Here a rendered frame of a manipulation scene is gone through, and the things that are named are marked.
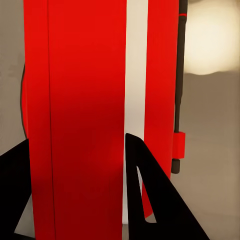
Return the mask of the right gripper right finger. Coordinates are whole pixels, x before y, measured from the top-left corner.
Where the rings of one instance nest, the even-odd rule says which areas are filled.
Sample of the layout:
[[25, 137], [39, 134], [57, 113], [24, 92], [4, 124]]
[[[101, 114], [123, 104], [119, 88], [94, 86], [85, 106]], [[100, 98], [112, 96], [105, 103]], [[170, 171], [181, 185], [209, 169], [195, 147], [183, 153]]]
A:
[[[210, 240], [145, 142], [125, 135], [129, 240]], [[145, 220], [139, 167], [156, 223]]]

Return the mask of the radio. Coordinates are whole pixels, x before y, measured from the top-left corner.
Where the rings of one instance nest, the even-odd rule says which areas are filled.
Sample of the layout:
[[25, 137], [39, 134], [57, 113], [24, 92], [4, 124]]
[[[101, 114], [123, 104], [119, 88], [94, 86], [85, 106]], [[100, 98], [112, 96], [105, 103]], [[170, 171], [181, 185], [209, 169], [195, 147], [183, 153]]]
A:
[[[188, 0], [23, 0], [20, 111], [35, 240], [122, 240], [126, 134], [171, 179]], [[144, 217], [153, 209], [137, 166]]]

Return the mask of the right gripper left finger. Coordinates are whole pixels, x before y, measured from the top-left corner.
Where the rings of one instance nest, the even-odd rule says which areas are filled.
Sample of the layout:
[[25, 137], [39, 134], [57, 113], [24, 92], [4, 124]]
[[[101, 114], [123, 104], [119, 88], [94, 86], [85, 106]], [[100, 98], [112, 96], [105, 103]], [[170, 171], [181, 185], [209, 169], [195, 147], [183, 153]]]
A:
[[32, 193], [29, 139], [0, 155], [0, 240], [11, 240]]

